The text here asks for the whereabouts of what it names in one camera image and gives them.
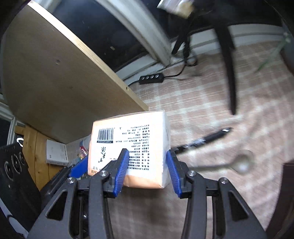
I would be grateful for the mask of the orange white tissue pack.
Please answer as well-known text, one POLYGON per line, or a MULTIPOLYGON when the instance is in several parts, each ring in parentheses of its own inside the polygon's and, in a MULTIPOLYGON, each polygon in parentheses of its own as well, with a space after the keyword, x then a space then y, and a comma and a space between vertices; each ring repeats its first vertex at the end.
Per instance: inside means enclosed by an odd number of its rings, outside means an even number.
POLYGON ((124 185, 163 189, 170 182, 166 153, 170 150, 170 124, 165 111, 118 115, 93 123, 89 144, 88 174, 93 176, 121 150, 129 151, 124 185))

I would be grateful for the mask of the black marker pen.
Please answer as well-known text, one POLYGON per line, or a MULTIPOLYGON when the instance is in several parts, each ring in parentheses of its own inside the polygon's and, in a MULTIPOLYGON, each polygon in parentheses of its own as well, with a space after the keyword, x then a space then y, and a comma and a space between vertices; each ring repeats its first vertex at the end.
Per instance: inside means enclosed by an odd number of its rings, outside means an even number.
POLYGON ((189 144, 183 144, 180 146, 176 146, 174 147, 172 150, 175 152, 175 154, 181 154, 184 153, 186 151, 188 151, 189 149, 192 148, 200 148, 206 144, 212 143, 216 140, 219 140, 223 137, 225 137, 227 134, 229 134, 231 131, 233 130, 232 127, 227 127, 224 129, 221 129, 217 132, 214 132, 212 134, 209 134, 207 136, 201 137, 199 139, 194 140, 193 142, 189 143, 189 144))

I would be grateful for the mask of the metal spoon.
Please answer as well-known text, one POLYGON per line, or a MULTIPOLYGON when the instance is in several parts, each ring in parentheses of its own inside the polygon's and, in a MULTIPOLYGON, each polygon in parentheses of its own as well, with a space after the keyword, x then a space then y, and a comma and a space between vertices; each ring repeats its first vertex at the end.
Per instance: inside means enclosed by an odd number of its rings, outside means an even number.
POLYGON ((249 150, 243 150, 230 163, 219 164, 219 165, 206 165, 198 167, 190 167, 190 170, 196 172, 208 172, 208 171, 217 171, 221 169, 230 169, 235 171, 240 175, 249 173, 255 165, 255 157, 253 152, 249 150))

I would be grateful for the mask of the white router box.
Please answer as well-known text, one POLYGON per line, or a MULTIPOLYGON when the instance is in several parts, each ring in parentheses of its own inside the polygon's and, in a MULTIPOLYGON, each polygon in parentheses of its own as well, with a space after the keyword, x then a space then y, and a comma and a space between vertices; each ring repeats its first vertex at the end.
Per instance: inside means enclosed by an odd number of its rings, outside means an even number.
POLYGON ((67 148, 63 143, 46 140, 46 163, 67 166, 69 163, 67 148))

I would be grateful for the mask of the plaid table cloth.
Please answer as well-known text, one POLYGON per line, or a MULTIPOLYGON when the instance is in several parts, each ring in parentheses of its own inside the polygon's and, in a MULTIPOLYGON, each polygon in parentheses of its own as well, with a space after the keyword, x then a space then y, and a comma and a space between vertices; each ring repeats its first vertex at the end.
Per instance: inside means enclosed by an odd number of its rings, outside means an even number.
POLYGON ((281 57, 264 69, 259 65, 276 48, 276 41, 239 46, 234 53, 238 109, 228 107, 227 79, 220 54, 200 55, 195 67, 181 65, 165 71, 181 73, 161 84, 133 84, 131 89, 150 110, 164 110, 170 122, 171 146, 224 127, 223 139, 182 154, 190 166, 230 162, 241 150, 255 156, 253 170, 241 176, 233 170, 205 172, 205 178, 228 178, 266 228, 275 211, 283 164, 293 159, 293 75, 281 57))

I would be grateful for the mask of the black power strip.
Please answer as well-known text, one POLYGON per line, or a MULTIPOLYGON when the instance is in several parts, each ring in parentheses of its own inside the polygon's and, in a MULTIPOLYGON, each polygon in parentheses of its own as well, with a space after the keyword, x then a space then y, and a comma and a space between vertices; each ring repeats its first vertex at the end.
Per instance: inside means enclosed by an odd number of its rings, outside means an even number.
POLYGON ((140 76, 140 78, 139 78, 140 85, 162 83, 163 81, 164 81, 163 73, 156 73, 156 74, 152 74, 152 75, 140 76))

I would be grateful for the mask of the black desk leg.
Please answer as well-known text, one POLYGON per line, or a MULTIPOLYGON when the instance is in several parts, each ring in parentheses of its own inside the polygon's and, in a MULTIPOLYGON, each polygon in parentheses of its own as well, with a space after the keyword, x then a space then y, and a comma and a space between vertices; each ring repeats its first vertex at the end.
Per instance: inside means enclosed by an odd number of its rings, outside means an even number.
POLYGON ((230 110, 232 115, 235 115, 237 112, 237 94, 236 94, 234 62, 232 57, 232 51, 235 50, 235 46, 234 46, 231 34, 229 32, 229 29, 225 23, 217 21, 216 23, 214 23, 214 30, 219 41, 219 45, 221 48, 223 61, 225 63, 225 68, 227 73, 230 110))

